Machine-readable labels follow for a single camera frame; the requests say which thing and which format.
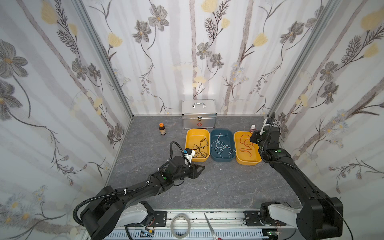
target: white bottle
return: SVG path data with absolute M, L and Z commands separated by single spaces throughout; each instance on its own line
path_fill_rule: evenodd
M 249 130 L 250 132 L 254 132 L 254 131 L 256 131 L 256 129 L 255 129 L 255 125 L 254 124 L 252 124 L 252 126 L 251 126 L 251 129 Z

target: yellow tray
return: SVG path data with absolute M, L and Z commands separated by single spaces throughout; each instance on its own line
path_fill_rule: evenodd
M 259 146 L 249 141 L 251 135 L 252 133 L 244 131 L 238 131 L 234 134 L 236 161 L 242 165 L 256 165 L 262 161 L 258 153 Z
M 204 155 L 197 155 L 199 154 L 199 150 L 197 149 L 198 146 L 205 146 L 204 148 L 201 148 L 201 152 Z M 187 139 L 185 140 L 185 148 L 190 148 L 192 150 L 195 150 L 197 157 L 192 158 L 192 162 L 205 162 L 209 155 L 210 155 L 210 138 L 209 138 L 209 132 L 205 129 L 197 129 L 192 128 L 189 129 L 187 132 Z

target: wall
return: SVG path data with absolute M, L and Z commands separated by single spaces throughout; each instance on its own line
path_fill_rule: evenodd
M 1 1 L 0 22 L 1 238 L 74 239 L 129 119 L 70 1 Z
M 283 146 L 341 198 L 355 239 L 383 234 L 383 37 L 382 1 L 342 1 L 276 112 Z
M 267 112 L 327 3 L 83 2 L 134 114 L 181 114 L 183 99 Z

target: gray marble tabletop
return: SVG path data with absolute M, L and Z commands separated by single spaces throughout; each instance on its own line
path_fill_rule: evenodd
M 167 134 L 160 135 L 159 123 L 164 123 Z M 216 128 L 232 133 L 249 131 L 252 124 L 260 129 L 262 117 L 218 117 Z M 133 118 L 118 160 L 108 182 L 113 188 L 127 187 L 147 179 L 169 157 L 169 143 L 185 146 L 187 129 L 182 117 Z M 174 146 L 174 156 L 179 150 Z M 231 162 L 215 162 L 211 157 L 198 163 L 205 170 L 197 179 L 186 178 L 181 186 L 146 200 L 154 209 L 247 209 L 259 208 L 263 202 L 288 202 L 294 208 L 301 204 L 284 178 L 268 164 L 255 166 Z

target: case handle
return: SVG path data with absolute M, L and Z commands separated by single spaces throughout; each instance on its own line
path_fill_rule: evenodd
M 196 104 L 202 104 L 202 105 L 203 105 L 203 108 L 206 107 L 205 103 L 194 103 L 194 104 L 192 105 L 192 108 L 195 108 L 195 105 L 196 105 Z

